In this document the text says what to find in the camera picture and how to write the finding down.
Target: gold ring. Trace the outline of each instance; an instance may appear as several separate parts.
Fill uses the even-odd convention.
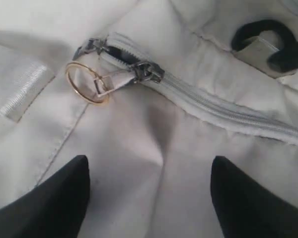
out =
[[[108,102],[109,100],[109,95],[105,95],[105,98],[101,101],[95,101],[93,100],[92,98],[89,98],[87,96],[85,96],[83,93],[81,93],[78,89],[78,87],[74,84],[72,78],[71,78],[71,74],[70,74],[70,69],[71,68],[80,68],[80,69],[83,69],[83,70],[86,70],[90,75],[92,75],[93,77],[95,78],[99,78],[101,79],[101,76],[99,76],[93,69],[91,69],[90,67],[87,67],[86,65],[80,63],[80,62],[77,62],[77,61],[73,61],[71,63],[69,63],[68,65],[66,65],[66,71],[65,71],[65,74],[66,74],[66,78],[68,80],[68,82],[70,83],[70,85],[72,86],[72,88],[74,89],[74,91],[80,95],[84,100],[88,101],[89,103],[92,103],[94,105],[102,105],[102,104],[105,104]]]

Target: black loop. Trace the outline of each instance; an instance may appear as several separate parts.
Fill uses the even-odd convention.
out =
[[[291,30],[284,24],[275,20],[261,20],[246,24],[239,28],[232,40],[232,49],[234,51],[243,50],[248,45],[245,43],[245,40],[254,36],[259,36],[263,31],[273,31],[278,34],[285,47],[289,47],[297,42]]]

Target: zipper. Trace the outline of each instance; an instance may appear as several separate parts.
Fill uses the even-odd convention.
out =
[[[151,63],[155,65],[161,76],[159,65],[152,63],[150,56],[129,38],[113,33],[105,40],[97,40],[101,44],[98,44],[93,51],[97,51],[100,57],[108,63],[127,71],[130,71],[137,63]],[[211,124],[243,134],[275,138],[298,145],[298,128],[271,119],[255,110],[224,101],[187,84],[169,72],[164,72],[158,81],[138,80],[137,82],[155,89],[184,110],[190,111],[194,116]]]

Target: white zipper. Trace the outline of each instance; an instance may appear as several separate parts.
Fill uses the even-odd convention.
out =
[[[106,47],[120,49],[140,61],[152,61],[141,47],[123,35],[113,33],[104,42]],[[106,51],[103,51],[100,56],[120,69],[128,67],[126,63]],[[184,110],[211,124],[244,134],[274,138],[298,145],[297,128],[271,119],[255,110],[226,102],[202,89],[192,87],[169,72],[165,72],[159,84],[150,81],[142,84],[155,89]]]

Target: zipper slider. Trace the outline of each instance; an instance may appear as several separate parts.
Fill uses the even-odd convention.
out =
[[[100,38],[90,38],[81,47],[79,47],[73,57],[73,60],[77,60],[79,57],[96,51],[100,54],[102,51],[109,52],[109,48],[106,46],[106,40]]]
[[[97,97],[103,97],[119,88],[144,81],[159,83],[164,77],[164,70],[159,65],[141,61],[127,69],[115,71],[94,80]]]

